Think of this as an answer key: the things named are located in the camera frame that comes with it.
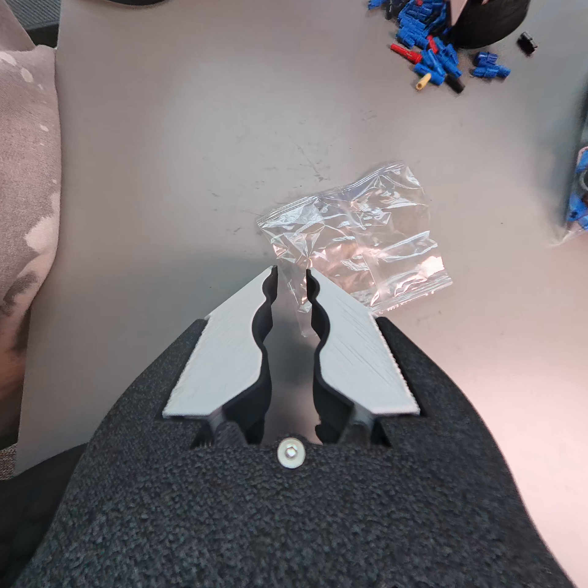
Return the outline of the grey desk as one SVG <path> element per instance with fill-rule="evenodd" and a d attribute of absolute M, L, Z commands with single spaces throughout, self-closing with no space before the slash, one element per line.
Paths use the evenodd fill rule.
<path fill-rule="evenodd" d="M 388 314 L 461 388 L 587 587 L 587 235 L 556 245 L 587 1 L 532 1 L 504 82 L 415 90 L 362 1 L 63 1 L 59 246 L 32 305 L 17 472 L 86 442 L 195 319 L 275 263 L 256 220 L 388 161 L 453 284 Z"/>

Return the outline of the heap of toy brick parts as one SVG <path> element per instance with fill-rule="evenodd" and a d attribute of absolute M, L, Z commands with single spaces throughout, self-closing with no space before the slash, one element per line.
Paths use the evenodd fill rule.
<path fill-rule="evenodd" d="M 580 148 L 577 154 L 566 220 L 587 231 L 587 146 Z"/>

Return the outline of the person's bleached grey sweatshirt torso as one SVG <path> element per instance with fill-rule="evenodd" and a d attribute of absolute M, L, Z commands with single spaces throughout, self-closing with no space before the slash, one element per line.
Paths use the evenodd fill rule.
<path fill-rule="evenodd" d="M 54 262 L 61 176 L 55 51 L 1 1 L 1 323 L 23 320 Z"/>

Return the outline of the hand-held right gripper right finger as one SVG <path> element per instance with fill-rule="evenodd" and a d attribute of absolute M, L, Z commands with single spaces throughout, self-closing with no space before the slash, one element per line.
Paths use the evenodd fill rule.
<path fill-rule="evenodd" d="M 316 434 L 324 445 L 346 437 L 387 445 L 381 420 L 419 417 L 420 405 L 371 311 L 316 269 L 306 272 Z"/>

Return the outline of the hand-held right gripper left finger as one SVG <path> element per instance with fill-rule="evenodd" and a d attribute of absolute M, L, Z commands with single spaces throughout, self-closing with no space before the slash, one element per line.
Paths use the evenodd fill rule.
<path fill-rule="evenodd" d="M 272 398 L 265 339 L 273 327 L 278 269 L 270 266 L 205 317 L 205 325 L 163 407 L 167 420 L 204 422 L 213 436 L 233 423 L 260 445 Z"/>

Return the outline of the small clear plastic bag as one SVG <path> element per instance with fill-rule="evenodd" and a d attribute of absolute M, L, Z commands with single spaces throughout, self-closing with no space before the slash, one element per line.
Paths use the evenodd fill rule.
<path fill-rule="evenodd" d="M 343 187 L 305 196 L 257 220 L 312 333 L 306 272 L 316 269 L 380 316 L 452 285 L 430 233 L 428 199 L 410 168 L 387 162 Z"/>

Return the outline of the pile of blue toy pins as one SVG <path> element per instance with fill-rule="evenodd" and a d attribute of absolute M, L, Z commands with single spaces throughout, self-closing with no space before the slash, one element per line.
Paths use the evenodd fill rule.
<path fill-rule="evenodd" d="M 363 1 L 371 13 L 381 13 L 395 25 L 391 52 L 402 57 L 417 76 L 415 89 L 446 85 L 460 95 L 462 80 L 459 55 L 450 41 L 450 1 Z"/>

